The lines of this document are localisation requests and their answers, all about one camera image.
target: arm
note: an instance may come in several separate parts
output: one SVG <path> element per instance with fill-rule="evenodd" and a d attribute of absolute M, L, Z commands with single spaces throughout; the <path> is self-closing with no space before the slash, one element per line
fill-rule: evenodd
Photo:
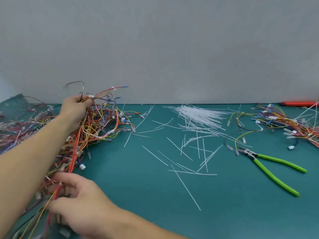
<path fill-rule="evenodd" d="M 77 174 L 57 173 L 54 177 L 66 185 L 66 194 L 49 203 L 51 213 L 87 238 L 108 239 L 187 239 L 154 225 L 114 205 L 91 180 Z"/>
<path fill-rule="evenodd" d="M 0 156 L 0 238 L 22 214 L 67 137 L 93 103 L 92 99 L 79 100 L 80 96 L 66 99 L 59 116 Z"/>

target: white wall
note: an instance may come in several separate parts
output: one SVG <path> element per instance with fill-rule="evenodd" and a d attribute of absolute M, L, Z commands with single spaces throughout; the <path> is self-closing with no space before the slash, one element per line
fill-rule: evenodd
<path fill-rule="evenodd" d="M 317 99 L 319 0 L 0 0 L 0 72 L 59 102 L 129 85 L 126 103 Z"/>
<path fill-rule="evenodd" d="M 0 102 L 5 101 L 12 96 L 16 96 L 17 91 L 0 75 Z"/>

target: table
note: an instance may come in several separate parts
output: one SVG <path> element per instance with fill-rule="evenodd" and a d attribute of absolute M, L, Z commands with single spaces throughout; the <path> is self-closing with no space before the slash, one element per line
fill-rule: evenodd
<path fill-rule="evenodd" d="M 154 130 L 160 124 L 169 123 L 178 127 L 184 120 L 165 105 L 155 105 L 137 132 Z M 238 110 L 239 104 L 197 105 L 201 108 Z M 241 111 L 251 112 L 253 104 L 243 104 Z M 150 105 L 125 105 L 125 110 L 144 113 Z M 283 108 L 288 116 L 296 117 L 304 109 Z M 225 116 L 223 128 L 229 134 L 238 130 L 235 120 L 226 126 L 230 115 Z M 258 129 L 249 117 L 241 119 L 245 127 Z M 137 125 L 141 118 L 133 118 Z M 236 156 L 222 146 L 208 162 L 208 173 L 217 176 L 201 176 L 179 173 L 180 178 L 201 208 L 198 209 L 181 181 L 171 169 L 171 162 L 180 163 L 197 171 L 204 160 L 204 152 L 191 142 L 183 151 L 193 159 L 191 161 L 167 139 L 181 147 L 182 140 L 196 137 L 195 132 L 165 126 L 164 129 L 140 133 L 141 137 L 121 132 L 112 142 L 103 141 L 89 146 L 91 160 L 84 159 L 86 169 L 77 173 L 94 180 L 106 195 L 119 207 L 178 234 L 190 238 L 236 238 L 236 239 L 279 239 L 279 238 L 317 238 L 319 233 L 319 150 L 306 140 L 300 140 L 293 150 L 292 139 L 286 139 L 282 129 L 252 132 L 245 135 L 247 145 L 254 152 L 281 158 L 293 162 L 308 170 L 300 173 L 284 165 L 270 161 L 260 161 L 284 183 L 297 190 L 297 198 L 283 190 L 270 180 L 250 159 Z M 223 137 L 205 138 L 205 149 L 215 151 L 224 142 Z M 234 142 L 227 140 L 234 147 Z M 169 165 L 167 167 L 143 147 Z"/>

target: forearm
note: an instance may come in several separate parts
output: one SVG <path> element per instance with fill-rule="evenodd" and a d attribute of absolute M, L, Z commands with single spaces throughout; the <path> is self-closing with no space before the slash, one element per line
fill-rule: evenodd
<path fill-rule="evenodd" d="M 187 239 L 158 227 L 143 218 L 125 210 L 112 216 L 106 224 L 105 236 L 111 239 Z"/>
<path fill-rule="evenodd" d="M 1 233 L 10 229 L 26 208 L 68 135 L 67 122 L 58 116 L 0 156 L 0 181 L 3 181 L 0 183 Z"/>

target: pliers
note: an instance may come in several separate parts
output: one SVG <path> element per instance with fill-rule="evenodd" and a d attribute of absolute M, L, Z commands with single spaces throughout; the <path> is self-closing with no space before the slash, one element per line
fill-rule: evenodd
<path fill-rule="evenodd" d="M 267 174 L 273 181 L 275 181 L 278 185 L 283 187 L 285 190 L 289 191 L 290 193 L 292 193 L 295 196 L 298 196 L 298 197 L 300 196 L 300 194 L 296 190 L 294 190 L 293 188 L 289 187 L 284 182 L 282 182 L 280 179 L 278 179 L 276 176 L 274 176 L 260 161 L 258 161 L 257 157 L 287 165 L 287 166 L 289 166 L 289 167 L 291 167 L 291 168 L 293 168 L 295 170 L 298 170 L 298 171 L 300 171 L 302 173 L 307 173 L 306 169 L 304 169 L 304 168 L 302 168 L 302 167 L 300 167 L 298 165 L 295 165 L 295 164 L 293 164 L 291 162 L 288 162 L 286 160 L 283 160 L 283 159 L 274 158 L 274 157 L 270 157 L 270 156 L 262 155 L 262 154 L 257 154 L 255 152 L 249 150 L 249 149 L 239 148 L 238 152 L 248 156 L 252 161 L 254 161 L 255 164 L 258 165 L 258 167 L 262 171 L 265 172 L 265 174 Z"/>

